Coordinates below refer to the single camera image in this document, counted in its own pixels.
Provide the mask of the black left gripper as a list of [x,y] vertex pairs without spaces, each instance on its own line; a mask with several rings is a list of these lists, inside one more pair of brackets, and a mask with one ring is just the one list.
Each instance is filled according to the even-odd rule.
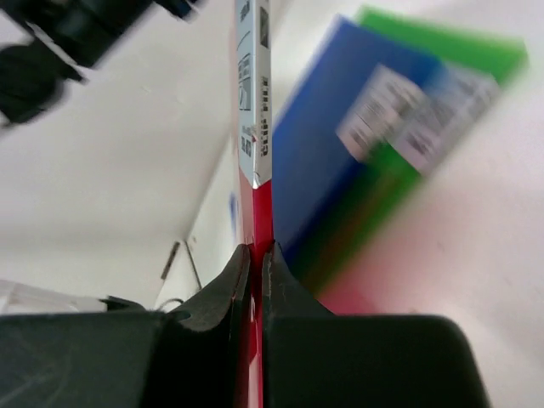
[[1,125],[33,121],[63,98],[65,82],[92,69],[153,6],[140,1],[3,1],[28,35],[1,47]]

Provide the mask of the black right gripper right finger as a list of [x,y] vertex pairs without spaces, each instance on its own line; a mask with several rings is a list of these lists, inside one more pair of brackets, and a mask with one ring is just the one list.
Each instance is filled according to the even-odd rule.
[[489,407],[464,333],[437,315],[336,315],[263,258],[266,407]]

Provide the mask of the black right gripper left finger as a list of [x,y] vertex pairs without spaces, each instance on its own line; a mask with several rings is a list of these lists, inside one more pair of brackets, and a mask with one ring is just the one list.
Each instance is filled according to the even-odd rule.
[[110,300],[95,313],[1,319],[4,407],[245,407],[251,255],[170,312]]

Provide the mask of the red folder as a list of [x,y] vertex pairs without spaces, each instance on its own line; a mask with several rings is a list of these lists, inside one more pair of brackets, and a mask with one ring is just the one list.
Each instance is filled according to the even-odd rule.
[[333,373],[335,316],[289,271],[274,238],[272,204],[269,5],[235,2],[236,109],[244,269],[241,289],[241,393],[244,407],[339,407],[349,393]]

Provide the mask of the blue folder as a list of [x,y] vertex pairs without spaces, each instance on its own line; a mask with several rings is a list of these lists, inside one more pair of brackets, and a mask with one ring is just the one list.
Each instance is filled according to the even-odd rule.
[[363,170],[363,144],[418,106],[439,58],[337,17],[272,137],[275,240],[290,267]]

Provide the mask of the green folder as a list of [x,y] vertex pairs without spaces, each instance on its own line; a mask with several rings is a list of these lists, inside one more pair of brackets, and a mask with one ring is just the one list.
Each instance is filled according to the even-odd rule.
[[440,25],[376,8],[359,23],[442,62],[422,104],[370,148],[362,169],[313,228],[292,273],[322,293],[394,209],[489,109],[528,62],[519,37]]

